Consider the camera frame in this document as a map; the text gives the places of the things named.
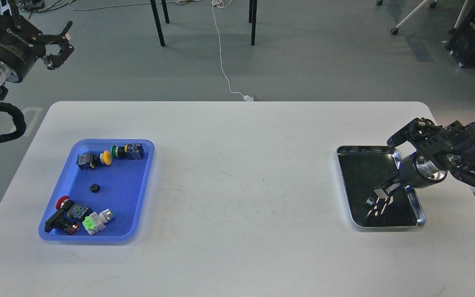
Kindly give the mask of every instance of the office chair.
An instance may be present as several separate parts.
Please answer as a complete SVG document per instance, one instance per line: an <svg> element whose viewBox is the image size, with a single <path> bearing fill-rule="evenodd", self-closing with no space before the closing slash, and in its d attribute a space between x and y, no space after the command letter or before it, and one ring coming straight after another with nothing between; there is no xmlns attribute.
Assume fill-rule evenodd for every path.
<svg viewBox="0 0 475 297"><path fill-rule="evenodd" d="M428 2L430 2L431 0L423 0L416 8L414 8L413 11L411 11L411 13L409 13L409 15L407 15L400 23L398 23L393 29L392 29L392 35L396 35L398 32L399 32L399 28L408 20L410 19L417 11L419 11L419 9L421 9L422 7L424 7L426 4L428 4ZM432 2L430 2L430 8L434 8L435 6L437 6L437 2L439 0L432 0ZM459 24L461 24L461 21L463 20L463 18L465 17L465 12L468 10L468 8L470 7L470 4L473 2L473 0L465 0L464 4L463 4L463 8L461 8L461 12L459 13L459 17L458 17L458 20L456 21L456 24L454 25L453 28L451 28L450 30L448 30L448 34L454 34L454 32L456 31L457 27L459 26ZM383 3L383 0L377 0L377 5L378 6L381 6Z"/></svg>

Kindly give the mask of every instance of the black chair leg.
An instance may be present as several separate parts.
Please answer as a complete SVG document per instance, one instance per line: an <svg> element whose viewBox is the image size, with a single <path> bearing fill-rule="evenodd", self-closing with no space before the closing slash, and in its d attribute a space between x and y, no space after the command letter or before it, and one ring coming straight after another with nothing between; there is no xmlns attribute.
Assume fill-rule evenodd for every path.
<svg viewBox="0 0 475 297"><path fill-rule="evenodd" d="M249 23L252 23L252 0L249 2Z"/></svg>
<svg viewBox="0 0 475 297"><path fill-rule="evenodd" d="M162 11L164 11L164 20L166 24L170 23L170 19L168 17L168 7L166 6L166 0L162 0Z"/></svg>
<svg viewBox="0 0 475 297"><path fill-rule="evenodd" d="M159 13L157 12L157 4L155 3L155 0L150 0L151 2L151 10L153 11L153 18L155 19L155 25L157 26L157 34L159 34L159 41L160 41L160 46L163 47L166 45L164 43L164 36L162 35L162 28L160 27L160 19L159 19Z"/></svg>
<svg viewBox="0 0 475 297"><path fill-rule="evenodd" d="M252 37L250 41L250 45L254 45L256 43L256 12L258 11L258 0L251 0L252 1Z"/></svg>

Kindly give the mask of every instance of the chair leg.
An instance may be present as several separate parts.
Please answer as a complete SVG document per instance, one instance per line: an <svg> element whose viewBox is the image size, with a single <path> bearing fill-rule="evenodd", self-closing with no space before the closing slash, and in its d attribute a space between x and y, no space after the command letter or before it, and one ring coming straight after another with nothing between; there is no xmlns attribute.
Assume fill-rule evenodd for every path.
<svg viewBox="0 0 475 297"><path fill-rule="evenodd" d="M249 23L252 23L252 0L249 2Z"/></svg>
<svg viewBox="0 0 475 297"><path fill-rule="evenodd" d="M157 26L157 34L159 34L159 41L160 41L160 46L163 47L166 45L164 43L164 36L162 35L162 28L160 27L160 19L159 19L159 13L157 12L157 4L155 3L155 0L150 0L151 2L151 10L153 11L153 18L155 19L155 25Z"/></svg>
<svg viewBox="0 0 475 297"><path fill-rule="evenodd" d="M465 3L463 3L463 8L461 9L461 12L459 13L458 20L456 21L456 24L454 25L454 29L457 29L458 26L461 24L465 17L465 13L467 12L468 8L470 7L470 4L472 4L471 0L465 0Z"/></svg>
<svg viewBox="0 0 475 297"><path fill-rule="evenodd" d="M256 12L258 11L258 0L252 0L252 36L250 45L256 43Z"/></svg>
<svg viewBox="0 0 475 297"><path fill-rule="evenodd" d="M168 17L168 6L166 6L166 0L162 0L162 11L164 11L164 21L166 21L166 24L169 24L170 19Z"/></svg>
<svg viewBox="0 0 475 297"><path fill-rule="evenodd" d="M431 0L423 0L409 15L407 15L400 23L398 23L395 28L400 28L408 19L411 18L419 9L421 9L424 5L428 4Z"/></svg>

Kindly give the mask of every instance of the green switch component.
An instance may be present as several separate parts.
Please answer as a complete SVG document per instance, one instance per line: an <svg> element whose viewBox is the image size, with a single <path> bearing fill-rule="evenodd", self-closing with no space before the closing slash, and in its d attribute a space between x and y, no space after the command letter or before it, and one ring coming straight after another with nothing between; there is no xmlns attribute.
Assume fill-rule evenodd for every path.
<svg viewBox="0 0 475 297"><path fill-rule="evenodd" d="M83 224L83 227L85 227L86 230L94 230L94 228L96 228L96 225L94 224L91 217L85 217L82 224Z"/></svg>

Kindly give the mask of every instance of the robotic arm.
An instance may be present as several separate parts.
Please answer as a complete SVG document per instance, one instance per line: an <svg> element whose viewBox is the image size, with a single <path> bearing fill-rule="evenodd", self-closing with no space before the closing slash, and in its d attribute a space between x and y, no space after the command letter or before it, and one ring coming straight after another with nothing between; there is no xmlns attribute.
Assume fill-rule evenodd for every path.
<svg viewBox="0 0 475 297"><path fill-rule="evenodd" d="M68 22L58 35L44 35L27 19L19 15L15 0L0 0L0 101L8 93L6 81L20 83L36 60L42 59L49 70L58 69L74 51L69 44ZM58 54L47 54L47 45L58 45ZM0 135L0 143L21 137L25 133L25 120L21 111L8 103L0 102L0 111L9 113L16 126L13 133Z"/></svg>
<svg viewBox="0 0 475 297"><path fill-rule="evenodd" d="M438 184L448 172L475 187L475 123L463 126L455 121L443 127L415 118L388 139L388 146L396 147L406 141L417 151L401 160L398 171L374 188L364 204L369 210L368 219L382 215L399 189Z"/></svg>

